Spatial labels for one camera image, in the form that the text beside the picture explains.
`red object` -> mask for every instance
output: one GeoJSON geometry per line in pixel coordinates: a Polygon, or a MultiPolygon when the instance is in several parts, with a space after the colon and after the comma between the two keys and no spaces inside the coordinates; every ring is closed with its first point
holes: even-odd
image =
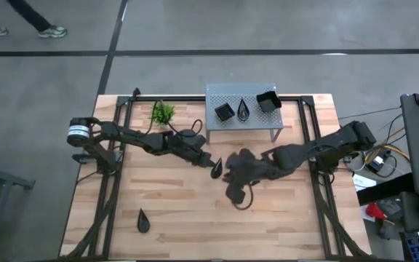
{"type": "Polygon", "coordinates": [[[369,204],[366,209],[367,215],[369,215],[372,218],[387,219],[386,215],[384,215],[383,211],[379,209],[379,207],[376,204],[369,204]]]}

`person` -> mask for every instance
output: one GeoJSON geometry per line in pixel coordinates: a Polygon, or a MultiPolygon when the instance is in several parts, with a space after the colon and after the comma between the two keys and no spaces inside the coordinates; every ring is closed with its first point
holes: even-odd
{"type": "MultiPolygon", "coordinates": [[[[12,8],[29,22],[41,38],[61,38],[67,34],[67,29],[52,25],[38,12],[36,12],[25,0],[7,0],[12,8]]],[[[0,26],[0,36],[6,36],[9,31],[0,26]]]]}

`black teardrop object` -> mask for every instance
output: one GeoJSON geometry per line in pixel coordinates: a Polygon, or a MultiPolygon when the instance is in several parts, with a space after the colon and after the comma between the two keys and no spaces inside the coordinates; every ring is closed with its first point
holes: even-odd
{"type": "Polygon", "coordinates": [[[213,179],[219,178],[223,174],[223,160],[219,158],[215,166],[211,169],[211,177],[213,179]]]}
{"type": "Polygon", "coordinates": [[[246,121],[248,116],[250,116],[250,111],[243,99],[240,100],[239,109],[237,109],[237,116],[240,121],[246,121]]]}
{"type": "Polygon", "coordinates": [[[148,221],[148,218],[141,208],[140,213],[138,214],[137,228],[140,233],[146,233],[150,230],[150,221],[148,221]]]}

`desk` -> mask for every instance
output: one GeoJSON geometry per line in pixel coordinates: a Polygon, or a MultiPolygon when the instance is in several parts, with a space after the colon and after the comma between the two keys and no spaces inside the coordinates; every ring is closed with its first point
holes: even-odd
{"type": "MultiPolygon", "coordinates": [[[[116,98],[115,95],[99,96],[94,116],[103,121],[112,120],[116,98]]],[[[327,135],[336,131],[339,122],[332,96],[314,95],[314,101],[321,133],[327,135]]],[[[203,102],[166,103],[175,105],[173,122],[177,129],[190,128],[195,119],[204,122],[203,102]]],[[[134,102],[133,105],[130,128],[144,132],[148,129],[153,103],[134,102]]],[[[309,116],[307,112],[308,124],[311,124],[309,116]]],[[[284,132],[275,143],[269,142],[269,134],[263,131],[219,131],[203,149],[213,153],[213,159],[221,156],[225,161],[229,154],[244,147],[259,154],[277,145],[304,143],[299,118],[297,104],[283,102],[284,132]]],[[[162,130],[165,129],[153,127],[153,131],[162,130]]],[[[313,138],[313,129],[309,130],[313,138]]],[[[323,258],[306,163],[286,178],[262,181],[254,186],[253,206],[238,211],[225,196],[227,184],[221,179],[211,179],[209,168],[193,167],[172,155],[151,156],[133,146],[126,147],[124,160],[110,259],[323,258]],[[140,208],[151,222],[147,234],[137,230],[140,208]]],[[[95,165],[86,164],[79,177],[93,171],[95,165]]],[[[76,187],[61,255],[72,251],[91,226],[100,181],[99,175],[93,176],[76,187]]],[[[370,253],[350,172],[336,172],[332,188],[340,222],[360,248],[370,253]]],[[[328,228],[332,250],[335,250],[334,234],[332,228],[328,228]]],[[[98,245],[97,251],[101,248],[102,245],[98,245]]]]}

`black pants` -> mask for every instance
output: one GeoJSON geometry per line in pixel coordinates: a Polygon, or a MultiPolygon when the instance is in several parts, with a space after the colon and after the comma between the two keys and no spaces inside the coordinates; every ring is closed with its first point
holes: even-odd
{"type": "Polygon", "coordinates": [[[7,0],[14,10],[37,31],[45,31],[51,24],[37,13],[25,0],[7,0]]]}

